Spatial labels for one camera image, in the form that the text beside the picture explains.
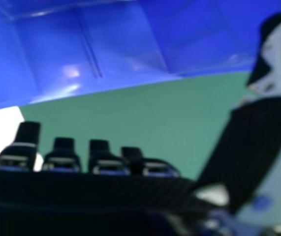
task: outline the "blue plastic bin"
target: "blue plastic bin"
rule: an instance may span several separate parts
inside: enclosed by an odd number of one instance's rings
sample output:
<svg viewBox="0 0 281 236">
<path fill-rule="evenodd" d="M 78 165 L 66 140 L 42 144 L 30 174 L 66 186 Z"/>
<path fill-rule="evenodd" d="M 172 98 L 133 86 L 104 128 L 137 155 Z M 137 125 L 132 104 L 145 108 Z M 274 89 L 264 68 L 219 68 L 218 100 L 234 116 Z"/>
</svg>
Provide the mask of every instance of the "blue plastic bin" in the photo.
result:
<svg viewBox="0 0 281 236">
<path fill-rule="evenodd" d="M 249 70 L 281 0 L 0 0 L 0 108 Z"/>
</svg>

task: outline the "green surface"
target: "green surface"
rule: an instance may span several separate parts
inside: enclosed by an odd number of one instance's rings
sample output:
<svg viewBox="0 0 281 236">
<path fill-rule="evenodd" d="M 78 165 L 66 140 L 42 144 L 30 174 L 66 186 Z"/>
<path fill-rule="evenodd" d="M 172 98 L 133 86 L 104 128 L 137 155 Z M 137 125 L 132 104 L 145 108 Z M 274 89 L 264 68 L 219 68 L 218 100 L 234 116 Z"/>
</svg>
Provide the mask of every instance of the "green surface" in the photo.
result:
<svg viewBox="0 0 281 236">
<path fill-rule="evenodd" d="M 26 120 L 42 123 L 40 152 L 55 137 L 76 139 L 87 166 L 89 139 L 107 139 L 112 151 L 141 147 L 147 157 L 173 163 L 196 178 L 227 122 L 246 93 L 247 74 L 178 80 L 21 107 Z"/>
</svg>

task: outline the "blue button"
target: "blue button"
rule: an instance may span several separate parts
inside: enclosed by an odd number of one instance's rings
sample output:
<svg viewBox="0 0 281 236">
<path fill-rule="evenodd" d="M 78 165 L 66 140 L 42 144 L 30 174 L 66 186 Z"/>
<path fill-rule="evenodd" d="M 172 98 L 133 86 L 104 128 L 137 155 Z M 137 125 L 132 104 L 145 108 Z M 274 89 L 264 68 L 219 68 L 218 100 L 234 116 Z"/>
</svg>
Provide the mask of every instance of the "blue button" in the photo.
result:
<svg viewBox="0 0 281 236">
<path fill-rule="evenodd" d="M 267 210 L 272 204 L 272 199 L 268 196 L 262 195 L 257 197 L 253 202 L 253 209 L 256 211 Z"/>
</svg>

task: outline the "blue dot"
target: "blue dot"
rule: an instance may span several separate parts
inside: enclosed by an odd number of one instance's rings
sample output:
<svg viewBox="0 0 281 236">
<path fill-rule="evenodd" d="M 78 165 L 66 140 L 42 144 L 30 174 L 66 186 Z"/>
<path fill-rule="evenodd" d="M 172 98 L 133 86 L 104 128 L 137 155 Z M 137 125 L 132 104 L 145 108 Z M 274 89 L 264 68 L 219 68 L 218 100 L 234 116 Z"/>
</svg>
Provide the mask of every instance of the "blue dot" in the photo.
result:
<svg viewBox="0 0 281 236">
<path fill-rule="evenodd" d="M 259 196 L 253 202 L 253 209 L 256 211 L 267 210 L 272 204 L 272 200 L 268 196 Z"/>
</svg>

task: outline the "blue container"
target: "blue container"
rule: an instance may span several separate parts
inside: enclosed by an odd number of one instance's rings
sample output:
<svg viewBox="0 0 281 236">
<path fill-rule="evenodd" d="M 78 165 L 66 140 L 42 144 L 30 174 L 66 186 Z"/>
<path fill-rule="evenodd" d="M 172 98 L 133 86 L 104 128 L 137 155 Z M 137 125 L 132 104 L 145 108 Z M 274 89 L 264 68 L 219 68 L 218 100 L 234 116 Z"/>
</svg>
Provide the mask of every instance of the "blue container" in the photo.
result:
<svg viewBox="0 0 281 236">
<path fill-rule="evenodd" d="M 281 0 L 0 0 L 0 108 L 246 71 Z"/>
</svg>

